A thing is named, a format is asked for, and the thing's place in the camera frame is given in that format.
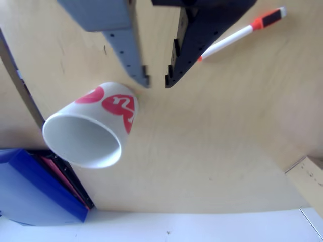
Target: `white floor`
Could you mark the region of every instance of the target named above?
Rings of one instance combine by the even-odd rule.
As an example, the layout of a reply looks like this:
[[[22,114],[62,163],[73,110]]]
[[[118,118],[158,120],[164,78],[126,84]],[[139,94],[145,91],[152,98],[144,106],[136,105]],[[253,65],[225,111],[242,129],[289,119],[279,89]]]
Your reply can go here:
[[[84,224],[57,227],[23,227],[0,217],[0,241],[322,242],[322,228],[323,220],[313,209],[245,214],[93,211]]]

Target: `wooden block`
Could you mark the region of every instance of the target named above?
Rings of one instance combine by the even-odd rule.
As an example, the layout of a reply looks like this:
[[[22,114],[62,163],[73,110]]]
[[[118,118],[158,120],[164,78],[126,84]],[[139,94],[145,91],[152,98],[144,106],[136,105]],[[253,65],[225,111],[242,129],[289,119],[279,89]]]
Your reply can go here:
[[[286,176],[323,217],[323,159],[307,156],[290,169]]]

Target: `blue folder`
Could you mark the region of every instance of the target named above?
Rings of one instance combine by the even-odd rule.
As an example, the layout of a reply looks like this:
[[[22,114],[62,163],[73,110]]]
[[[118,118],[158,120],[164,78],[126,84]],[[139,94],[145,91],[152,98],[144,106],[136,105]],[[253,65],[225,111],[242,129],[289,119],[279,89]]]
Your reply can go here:
[[[0,214],[22,225],[84,222],[88,210],[23,149],[0,150]]]

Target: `cup rim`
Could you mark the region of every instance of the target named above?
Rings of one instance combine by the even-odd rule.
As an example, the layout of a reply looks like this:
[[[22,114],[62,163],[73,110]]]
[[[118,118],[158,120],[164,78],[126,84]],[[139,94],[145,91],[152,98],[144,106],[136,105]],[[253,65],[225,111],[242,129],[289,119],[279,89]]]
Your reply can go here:
[[[65,157],[62,157],[60,154],[58,154],[54,149],[52,149],[52,147],[49,145],[49,142],[48,142],[48,139],[46,137],[46,135],[44,135],[44,129],[45,129],[45,126],[48,125],[48,123],[53,120],[53,119],[56,119],[56,118],[60,118],[60,117],[74,117],[74,118],[80,118],[80,119],[84,119],[84,120],[87,120],[89,122],[92,122],[92,123],[95,123],[96,125],[99,125],[101,126],[102,128],[104,128],[106,131],[108,131],[113,137],[114,139],[118,142],[118,145],[119,145],[119,149],[120,149],[120,154],[119,154],[119,157],[113,161],[113,162],[109,162],[109,163],[105,163],[104,166],[96,166],[96,167],[93,167],[93,166],[87,166],[87,165],[81,165],[79,163],[76,163],[76,162],[73,162],[73,161],[69,161],[67,160]],[[106,167],[109,167],[111,165],[114,165],[115,163],[117,163],[121,157],[121,154],[122,154],[122,145],[120,143],[120,140],[118,139],[118,137],[116,136],[115,132],[113,132],[109,127],[105,126],[102,122],[99,122],[91,117],[88,117],[88,116],[85,116],[85,115],[80,115],[80,114],[67,114],[67,113],[62,113],[62,112],[56,112],[54,113],[53,115],[51,115],[46,121],[45,123],[43,124],[42,126],[42,136],[45,140],[45,143],[48,145],[49,149],[52,150],[56,155],[58,155],[60,158],[64,159],[65,161],[73,164],[73,165],[76,165],[78,167],[81,167],[81,168],[91,168],[91,169],[100,169],[100,168],[106,168]]]

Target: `paper cup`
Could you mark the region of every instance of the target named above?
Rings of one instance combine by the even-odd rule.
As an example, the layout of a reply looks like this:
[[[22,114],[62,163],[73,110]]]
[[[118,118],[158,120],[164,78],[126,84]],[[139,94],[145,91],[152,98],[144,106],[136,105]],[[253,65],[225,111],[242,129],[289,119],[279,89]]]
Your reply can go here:
[[[121,157],[138,112],[127,87],[103,83],[49,117],[42,129],[49,148],[84,168],[104,168]]]

